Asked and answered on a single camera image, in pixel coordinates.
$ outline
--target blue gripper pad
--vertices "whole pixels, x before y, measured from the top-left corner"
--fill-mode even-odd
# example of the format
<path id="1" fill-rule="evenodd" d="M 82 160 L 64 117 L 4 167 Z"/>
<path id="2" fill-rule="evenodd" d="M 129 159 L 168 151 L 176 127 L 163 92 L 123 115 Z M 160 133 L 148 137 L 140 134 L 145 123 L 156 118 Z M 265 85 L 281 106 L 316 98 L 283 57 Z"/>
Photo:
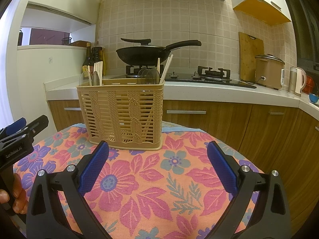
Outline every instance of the blue gripper pad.
<path id="1" fill-rule="evenodd" d="M 87 161 L 89 157 L 91 158 L 79 176 L 78 191 L 83 197 L 85 193 L 92 190 L 93 185 L 108 158 L 108 153 L 109 147 L 107 142 L 101 141 L 92 154 L 83 156 L 81 159 L 81 161 Z"/>
<path id="2" fill-rule="evenodd" d="M 221 150 L 221 148 L 216 144 L 216 142 L 210 142 L 207 146 L 207 156 L 211 164 L 213 165 L 218 178 L 220 179 L 222 185 L 228 193 L 233 196 L 237 194 L 237 177 L 234 171 L 227 163 L 225 157 L 226 155 Z"/>
<path id="3" fill-rule="evenodd" d="M 18 132 L 20 129 L 24 128 L 27 124 L 27 121 L 25 118 L 21 118 L 17 120 L 16 122 L 12 123 L 10 126 L 7 126 L 7 130 L 5 131 L 5 134 L 7 136 L 11 136 L 14 133 Z"/>

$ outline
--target white kettle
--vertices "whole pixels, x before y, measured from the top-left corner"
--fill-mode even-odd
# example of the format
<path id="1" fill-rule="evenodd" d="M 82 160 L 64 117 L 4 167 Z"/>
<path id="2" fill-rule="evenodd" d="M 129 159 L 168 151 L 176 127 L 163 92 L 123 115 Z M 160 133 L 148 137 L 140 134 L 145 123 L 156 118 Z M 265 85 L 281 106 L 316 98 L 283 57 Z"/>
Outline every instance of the white kettle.
<path id="1" fill-rule="evenodd" d="M 302 68 L 291 67 L 288 92 L 301 96 L 301 90 L 306 87 L 306 84 L 306 72 Z"/>

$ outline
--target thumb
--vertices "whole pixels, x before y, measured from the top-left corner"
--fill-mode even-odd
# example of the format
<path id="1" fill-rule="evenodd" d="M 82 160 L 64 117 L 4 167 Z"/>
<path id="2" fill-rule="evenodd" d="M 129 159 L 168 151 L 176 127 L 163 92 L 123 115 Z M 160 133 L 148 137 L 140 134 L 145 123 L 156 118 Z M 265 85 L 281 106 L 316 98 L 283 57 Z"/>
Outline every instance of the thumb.
<path id="1" fill-rule="evenodd" d="M 0 204 L 6 203 L 9 201 L 9 195 L 6 191 L 0 190 Z"/>

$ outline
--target woven pattern basket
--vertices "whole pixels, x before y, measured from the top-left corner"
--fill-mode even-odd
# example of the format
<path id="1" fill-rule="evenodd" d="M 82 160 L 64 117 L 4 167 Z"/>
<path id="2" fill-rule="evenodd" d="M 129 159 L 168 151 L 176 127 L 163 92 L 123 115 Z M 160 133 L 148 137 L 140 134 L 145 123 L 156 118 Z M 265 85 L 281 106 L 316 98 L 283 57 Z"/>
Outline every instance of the woven pattern basket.
<path id="1" fill-rule="evenodd" d="M 102 84 L 77 87 L 90 142 L 104 140 L 118 149 L 160 149 L 164 84 L 138 85 L 137 79 Z"/>

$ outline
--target blue bowl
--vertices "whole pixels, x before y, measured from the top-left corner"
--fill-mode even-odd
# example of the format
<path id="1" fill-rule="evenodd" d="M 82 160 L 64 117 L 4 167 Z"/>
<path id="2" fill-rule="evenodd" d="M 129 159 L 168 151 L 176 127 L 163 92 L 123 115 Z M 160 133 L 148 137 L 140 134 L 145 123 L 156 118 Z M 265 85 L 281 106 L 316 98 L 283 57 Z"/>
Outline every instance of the blue bowl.
<path id="1" fill-rule="evenodd" d="M 309 99 L 312 103 L 317 103 L 318 101 L 318 96 L 312 94 L 312 93 L 309 93 Z"/>

